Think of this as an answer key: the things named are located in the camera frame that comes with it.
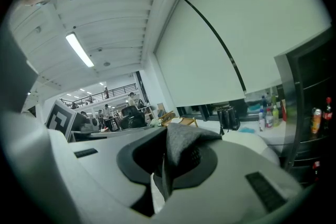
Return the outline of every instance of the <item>black cabinet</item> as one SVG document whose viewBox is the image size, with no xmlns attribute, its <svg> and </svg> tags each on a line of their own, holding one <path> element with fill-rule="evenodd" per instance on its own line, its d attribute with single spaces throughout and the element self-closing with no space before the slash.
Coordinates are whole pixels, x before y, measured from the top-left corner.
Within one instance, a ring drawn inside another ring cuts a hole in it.
<svg viewBox="0 0 336 224">
<path fill-rule="evenodd" d="M 290 147 L 284 169 L 303 186 L 315 180 L 312 169 L 320 161 L 321 169 L 334 145 L 334 119 L 325 132 L 322 126 L 317 135 L 310 131 L 313 108 L 324 109 L 326 98 L 334 100 L 334 28 L 314 37 L 305 44 L 275 57 L 287 107 L 286 139 Z"/>
</svg>

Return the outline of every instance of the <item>railing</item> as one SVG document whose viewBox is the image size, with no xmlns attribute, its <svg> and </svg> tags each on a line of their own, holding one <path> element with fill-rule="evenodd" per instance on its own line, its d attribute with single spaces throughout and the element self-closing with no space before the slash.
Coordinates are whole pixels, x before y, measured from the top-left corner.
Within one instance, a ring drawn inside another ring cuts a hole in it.
<svg viewBox="0 0 336 224">
<path fill-rule="evenodd" d="M 97 94 L 93 94 L 90 95 L 88 97 L 84 97 L 82 99 L 76 100 L 74 101 L 75 103 L 75 107 L 74 108 L 79 108 L 81 106 L 86 106 L 88 104 L 93 104 L 93 103 L 97 103 L 106 99 L 109 99 L 111 97 L 117 97 L 129 92 L 133 92 L 136 91 L 136 85 L 134 84 L 130 84 L 124 87 L 120 87 L 120 88 L 116 88 L 116 89 L 112 89 L 112 90 L 108 90 L 107 93 L 104 92 L 100 92 Z M 68 101 L 68 100 L 64 100 L 64 99 L 60 99 L 64 104 L 66 104 L 67 106 L 72 107 L 72 101 Z"/>
</svg>

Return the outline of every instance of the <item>gray cloth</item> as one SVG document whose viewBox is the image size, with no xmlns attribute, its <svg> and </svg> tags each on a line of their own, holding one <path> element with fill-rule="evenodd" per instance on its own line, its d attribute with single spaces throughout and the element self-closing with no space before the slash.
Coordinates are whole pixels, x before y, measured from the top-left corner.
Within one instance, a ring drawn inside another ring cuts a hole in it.
<svg viewBox="0 0 336 224">
<path fill-rule="evenodd" d="M 196 141 L 222 139 L 220 134 L 193 126 L 170 123 L 167 128 L 167 160 L 170 165 L 179 165 L 181 154 Z"/>
</svg>

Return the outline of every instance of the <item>soda can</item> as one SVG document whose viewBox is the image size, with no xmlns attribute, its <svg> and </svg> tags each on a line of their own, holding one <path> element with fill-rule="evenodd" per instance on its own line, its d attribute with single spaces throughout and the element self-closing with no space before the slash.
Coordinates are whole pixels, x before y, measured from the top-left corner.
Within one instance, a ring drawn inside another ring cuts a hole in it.
<svg viewBox="0 0 336 224">
<path fill-rule="evenodd" d="M 322 111 L 317 108 L 313 108 L 312 110 L 312 118 L 311 118 L 311 133 L 317 134 L 321 124 Z"/>
</svg>

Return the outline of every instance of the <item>fluorescent light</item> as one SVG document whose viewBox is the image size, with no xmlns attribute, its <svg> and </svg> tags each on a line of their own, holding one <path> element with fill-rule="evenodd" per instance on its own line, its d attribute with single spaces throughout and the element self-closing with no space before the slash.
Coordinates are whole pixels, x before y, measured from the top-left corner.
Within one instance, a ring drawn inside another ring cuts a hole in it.
<svg viewBox="0 0 336 224">
<path fill-rule="evenodd" d="M 88 66 L 93 67 L 95 66 L 90 58 L 87 56 L 85 51 L 83 50 L 81 44 L 79 43 L 75 33 L 71 33 L 65 37 L 69 42 L 70 46 L 74 49 L 77 55 L 82 59 L 82 61 Z"/>
</svg>

